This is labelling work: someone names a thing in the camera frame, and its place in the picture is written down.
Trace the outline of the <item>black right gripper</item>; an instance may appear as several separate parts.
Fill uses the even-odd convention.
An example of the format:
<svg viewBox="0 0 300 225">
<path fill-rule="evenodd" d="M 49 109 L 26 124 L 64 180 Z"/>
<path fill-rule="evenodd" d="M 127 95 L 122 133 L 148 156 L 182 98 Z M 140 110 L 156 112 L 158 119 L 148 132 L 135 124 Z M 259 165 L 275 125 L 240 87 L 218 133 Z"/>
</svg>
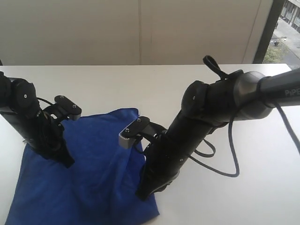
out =
<svg viewBox="0 0 300 225">
<path fill-rule="evenodd" d="M 179 175 L 178 158 L 165 136 L 166 128 L 150 122 L 142 136 L 150 143 L 144 151 L 145 164 L 140 171 L 140 182 L 135 195 L 145 201 L 154 192 L 163 191 Z"/>
</svg>

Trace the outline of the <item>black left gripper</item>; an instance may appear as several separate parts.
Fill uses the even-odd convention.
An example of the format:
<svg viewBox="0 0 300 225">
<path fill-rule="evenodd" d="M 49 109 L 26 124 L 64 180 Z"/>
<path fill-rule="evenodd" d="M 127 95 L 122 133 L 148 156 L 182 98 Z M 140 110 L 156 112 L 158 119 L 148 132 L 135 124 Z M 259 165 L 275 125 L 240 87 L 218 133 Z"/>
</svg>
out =
<svg viewBox="0 0 300 225">
<path fill-rule="evenodd" d="M 69 153 L 63 137 L 64 127 L 61 124 L 63 118 L 55 104 L 39 112 L 36 149 L 43 158 L 61 162 L 66 168 L 70 168 L 75 160 Z"/>
</svg>

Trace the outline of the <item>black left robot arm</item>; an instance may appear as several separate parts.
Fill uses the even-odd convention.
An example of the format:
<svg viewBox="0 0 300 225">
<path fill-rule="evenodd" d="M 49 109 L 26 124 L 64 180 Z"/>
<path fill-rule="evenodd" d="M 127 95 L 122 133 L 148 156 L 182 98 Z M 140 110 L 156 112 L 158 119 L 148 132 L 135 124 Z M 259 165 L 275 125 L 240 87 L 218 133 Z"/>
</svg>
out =
<svg viewBox="0 0 300 225">
<path fill-rule="evenodd" d="M 42 109 L 34 84 L 0 74 L 0 114 L 35 153 L 69 168 L 74 159 L 63 137 L 63 120 L 78 120 L 81 108 L 64 95 Z"/>
</svg>

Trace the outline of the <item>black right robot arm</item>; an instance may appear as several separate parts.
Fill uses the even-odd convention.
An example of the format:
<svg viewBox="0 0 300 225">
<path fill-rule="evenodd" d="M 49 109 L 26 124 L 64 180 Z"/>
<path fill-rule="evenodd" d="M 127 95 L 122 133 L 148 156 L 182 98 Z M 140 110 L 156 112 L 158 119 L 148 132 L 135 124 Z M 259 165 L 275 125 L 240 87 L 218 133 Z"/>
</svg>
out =
<svg viewBox="0 0 300 225">
<path fill-rule="evenodd" d="M 181 109 L 169 126 L 148 122 L 139 135 L 150 143 L 144 150 L 136 195 L 147 199 L 177 178 L 187 159 L 216 129 L 231 128 L 236 120 L 267 117 L 273 108 L 300 103 L 300 71 L 275 76 L 236 71 L 212 84 L 195 81 L 186 89 Z"/>
</svg>

